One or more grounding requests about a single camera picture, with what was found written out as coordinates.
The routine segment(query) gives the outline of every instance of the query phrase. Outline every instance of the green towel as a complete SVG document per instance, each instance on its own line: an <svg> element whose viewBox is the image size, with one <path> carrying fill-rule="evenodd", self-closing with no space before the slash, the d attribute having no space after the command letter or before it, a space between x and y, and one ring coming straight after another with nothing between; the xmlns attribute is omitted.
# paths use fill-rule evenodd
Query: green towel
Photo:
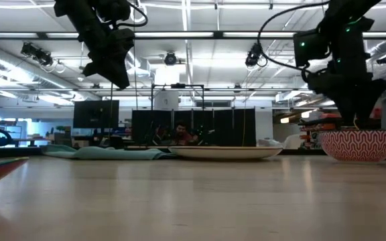
<svg viewBox="0 0 386 241"><path fill-rule="evenodd" d="M51 157L82 160L156 160L171 159L174 154L164 153L158 149L148 149L146 151L126 151L116 150L112 147L83 147L76 150L65 145L42 146L42 153Z"/></svg>

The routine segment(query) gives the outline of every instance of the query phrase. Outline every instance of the man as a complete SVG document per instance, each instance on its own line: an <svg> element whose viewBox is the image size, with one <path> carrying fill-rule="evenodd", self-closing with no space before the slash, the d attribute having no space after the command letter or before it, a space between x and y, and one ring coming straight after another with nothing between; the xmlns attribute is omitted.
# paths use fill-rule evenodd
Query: man
<svg viewBox="0 0 386 241"><path fill-rule="evenodd" d="M172 137L171 145L188 145L188 143L194 142L198 137L192 137L186 130L186 124L182 121L178 121L176 124L176 133Z"/></svg>

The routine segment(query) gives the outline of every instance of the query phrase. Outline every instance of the black monitor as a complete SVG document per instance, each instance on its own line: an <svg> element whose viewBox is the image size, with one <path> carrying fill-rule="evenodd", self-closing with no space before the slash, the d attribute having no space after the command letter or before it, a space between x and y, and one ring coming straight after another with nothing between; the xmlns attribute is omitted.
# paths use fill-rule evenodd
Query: black monitor
<svg viewBox="0 0 386 241"><path fill-rule="evenodd" d="M88 100L75 102L74 128L116 128L118 126L118 100Z"/></svg>

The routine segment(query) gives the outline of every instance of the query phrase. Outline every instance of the red and white bowl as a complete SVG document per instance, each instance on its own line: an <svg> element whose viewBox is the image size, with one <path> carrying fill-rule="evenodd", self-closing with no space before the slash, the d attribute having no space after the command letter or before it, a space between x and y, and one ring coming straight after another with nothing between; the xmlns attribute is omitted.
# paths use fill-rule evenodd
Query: red and white bowl
<svg viewBox="0 0 386 241"><path fill-rule="evenodd" d="M327 155L339 161L386 159L386 130L323 131L319 138Z"/></svg>

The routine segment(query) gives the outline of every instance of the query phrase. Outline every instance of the white plate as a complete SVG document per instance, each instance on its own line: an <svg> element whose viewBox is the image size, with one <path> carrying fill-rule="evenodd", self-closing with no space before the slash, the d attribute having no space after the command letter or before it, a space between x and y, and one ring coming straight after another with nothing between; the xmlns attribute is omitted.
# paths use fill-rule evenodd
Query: white plate
<svg viewBox="0 0 386 241"><path fill-rule="evenodd" d="M169 147L181 157L195 159L261 159L278 155L279 147Z"/></svg>

